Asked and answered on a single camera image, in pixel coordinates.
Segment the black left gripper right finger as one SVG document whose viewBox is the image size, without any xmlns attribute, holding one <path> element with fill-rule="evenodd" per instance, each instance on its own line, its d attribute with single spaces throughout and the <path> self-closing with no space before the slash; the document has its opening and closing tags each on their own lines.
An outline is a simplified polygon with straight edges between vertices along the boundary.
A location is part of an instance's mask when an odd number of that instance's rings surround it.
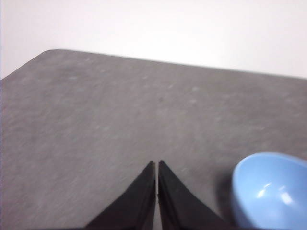
<svg viewBox="0 0 307 230">
<path fill-rule="evenodd" d="M 226 230 L 231 228 L 202 203 L 164 161 L 158 166 L 158 198 L 164 230 Z"/>
</svg>

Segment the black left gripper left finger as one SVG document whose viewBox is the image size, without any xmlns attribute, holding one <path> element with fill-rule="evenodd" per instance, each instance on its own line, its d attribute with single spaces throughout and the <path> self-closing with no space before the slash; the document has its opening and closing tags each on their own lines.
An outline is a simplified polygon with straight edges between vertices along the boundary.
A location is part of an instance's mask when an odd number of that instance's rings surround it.
<svg viewBox="0 0 307 230">
<path fill-rule="evenodd" d="M 88 230 L 151 230 L 156 204 L 155 163 L 149 162 L 125 192 L 90 221 Z"/>
</svg>

